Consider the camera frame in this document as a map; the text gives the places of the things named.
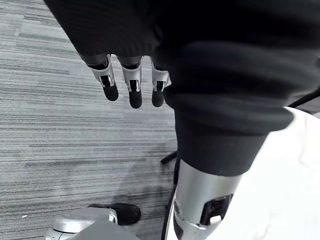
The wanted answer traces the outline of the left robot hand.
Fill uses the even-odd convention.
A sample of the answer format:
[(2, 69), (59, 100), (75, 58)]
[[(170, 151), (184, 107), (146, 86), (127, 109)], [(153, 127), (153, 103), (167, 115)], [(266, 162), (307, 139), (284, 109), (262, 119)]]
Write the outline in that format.
[(109, 55), (127, 85), (139, 57), (169, 73), (179, 167), (173, 226), (207, 239), (268, 134), (285, 129), (288, 99), (320, 86), (317, 0), (48, 0), (106, 92)]

